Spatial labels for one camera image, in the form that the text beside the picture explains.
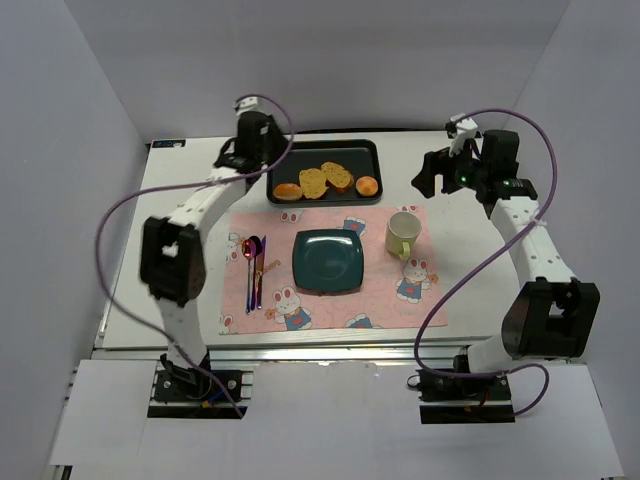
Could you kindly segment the pale green mug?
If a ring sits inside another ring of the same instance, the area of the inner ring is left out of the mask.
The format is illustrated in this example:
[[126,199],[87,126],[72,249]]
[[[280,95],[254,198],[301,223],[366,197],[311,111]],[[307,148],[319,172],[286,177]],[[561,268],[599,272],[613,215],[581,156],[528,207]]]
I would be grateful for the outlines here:
[[406,211],[394,213],[387,222],[386,250],[400,260],[406,261],[421,231],[422,225],[416,215]]

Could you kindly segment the glazed oval bread bun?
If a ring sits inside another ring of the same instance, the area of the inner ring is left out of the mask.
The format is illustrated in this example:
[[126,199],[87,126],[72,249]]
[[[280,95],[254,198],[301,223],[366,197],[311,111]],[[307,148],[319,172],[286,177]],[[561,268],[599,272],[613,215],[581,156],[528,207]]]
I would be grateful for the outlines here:
[[282,202],[298,201],[303,197],[303,190],[297,184],[282,183],[273,189],[273,197]]

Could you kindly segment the small round bread roll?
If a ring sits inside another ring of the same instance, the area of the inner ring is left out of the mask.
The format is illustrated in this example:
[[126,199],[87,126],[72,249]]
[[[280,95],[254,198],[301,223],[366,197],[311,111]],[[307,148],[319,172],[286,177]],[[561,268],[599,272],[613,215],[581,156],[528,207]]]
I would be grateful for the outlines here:
[[355,182],[355,187],[357,193],[362,197],[373,197],[379,190],[378,181],[371,176],[360,177]]

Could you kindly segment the black baking tray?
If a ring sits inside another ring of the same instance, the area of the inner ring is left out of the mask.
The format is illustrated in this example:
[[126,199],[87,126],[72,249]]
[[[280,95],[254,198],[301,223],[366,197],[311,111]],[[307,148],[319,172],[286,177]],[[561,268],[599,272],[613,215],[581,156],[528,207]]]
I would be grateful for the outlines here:
[[267,175],[266,197],[295,207],[374,204],[383,193],[376,145],[370,140],[306,141]]

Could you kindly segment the herb toast slice left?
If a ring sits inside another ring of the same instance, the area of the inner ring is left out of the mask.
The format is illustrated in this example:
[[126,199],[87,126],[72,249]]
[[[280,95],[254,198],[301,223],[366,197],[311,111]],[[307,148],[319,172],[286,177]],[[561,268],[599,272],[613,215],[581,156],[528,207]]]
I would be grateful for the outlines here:
[[317,168],[301,170],[299,172],[299,185],[302,195],[310,200],[322,198],[328,190],[326,176]]

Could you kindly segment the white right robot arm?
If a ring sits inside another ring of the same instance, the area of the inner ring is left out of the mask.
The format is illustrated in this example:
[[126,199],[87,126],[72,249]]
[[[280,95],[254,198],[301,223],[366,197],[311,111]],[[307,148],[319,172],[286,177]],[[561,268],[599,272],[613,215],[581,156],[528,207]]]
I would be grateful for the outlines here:
[[600,292],[566,265],[547,228],[533,184],[518,177],[519,136],[485,132],[482,144],[463,134],[449,147],[428,152],[411,184],[424,197],[470,189],[500,233],[517,273],[520,291],[499,334],[462,349],[453,370],[487,376],[509,371],[528,359],[581,356],[588,342]]

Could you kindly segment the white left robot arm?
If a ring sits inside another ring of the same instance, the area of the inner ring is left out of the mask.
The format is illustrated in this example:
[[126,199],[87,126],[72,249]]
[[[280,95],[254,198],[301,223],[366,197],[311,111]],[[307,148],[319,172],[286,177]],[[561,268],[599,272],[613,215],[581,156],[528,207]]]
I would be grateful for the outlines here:
[[169,335],[162,363],[186,378],[208,367],[197,297],[206,281],[205,244],[216,222],[256,182],[259,171],[289,148],[275,118],[240,113],[236,136],[225,142],[204,187],[171,214],[148,218],[142,230],[139,275],[155,299]]

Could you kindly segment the pink bunny placemat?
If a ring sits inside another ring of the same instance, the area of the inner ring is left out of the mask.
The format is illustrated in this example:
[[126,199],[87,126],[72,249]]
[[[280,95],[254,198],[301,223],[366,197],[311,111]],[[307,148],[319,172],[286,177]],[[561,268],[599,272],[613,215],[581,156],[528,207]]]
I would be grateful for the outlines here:
[[[401,261],[387,251],[391,217],[415,216],[421,231]],[[414,328],[441,297],[436,256],[423,208],[343,207],[235,213],[227,238],[227,259],[220,332],[262,334],[304,329]],[[312,229],[348,229],[358,234],[364,253],[362,286],[353,293],[321,295],[300,291],[294,283],[292,251],[297,233]],[[266,241],[262,304],[246,310],[246,270],[240,245],[251,235]]]

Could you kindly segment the dark teal square plate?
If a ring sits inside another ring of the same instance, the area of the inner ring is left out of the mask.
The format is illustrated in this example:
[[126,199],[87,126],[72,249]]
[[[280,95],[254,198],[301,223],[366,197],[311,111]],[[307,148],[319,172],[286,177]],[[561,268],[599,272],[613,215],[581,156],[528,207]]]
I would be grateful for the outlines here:
[[358,290],[364,278],[364,251],[355,231],[299,231],[292,250],[296,287],[308,292],[341,294]]

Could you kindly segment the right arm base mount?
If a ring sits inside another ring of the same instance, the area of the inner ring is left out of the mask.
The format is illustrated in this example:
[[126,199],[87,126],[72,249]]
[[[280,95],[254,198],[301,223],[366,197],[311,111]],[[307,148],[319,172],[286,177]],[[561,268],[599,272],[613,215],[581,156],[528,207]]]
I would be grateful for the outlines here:
[[456,378],[468,373],[468,361],[456,355],[444,376],[417,370],[407,379],[409,390],[419,394],[423,425],[507,424],[515,422],[511,390],[506,377]]

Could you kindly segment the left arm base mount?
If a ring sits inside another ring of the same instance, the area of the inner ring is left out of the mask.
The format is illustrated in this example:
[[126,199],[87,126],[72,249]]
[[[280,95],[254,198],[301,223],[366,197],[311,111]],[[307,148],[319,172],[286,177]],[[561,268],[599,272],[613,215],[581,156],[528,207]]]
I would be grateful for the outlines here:
[[166,354],[160,356],[154,376],[147,417],[151,419],[201,419],[239,420],[238,410],[247,411],[252,380],[248,371],[212,370],[206,365],[208,356],[201,364],[210,370],[224,386],[199,371],[189,367],[175,367]]

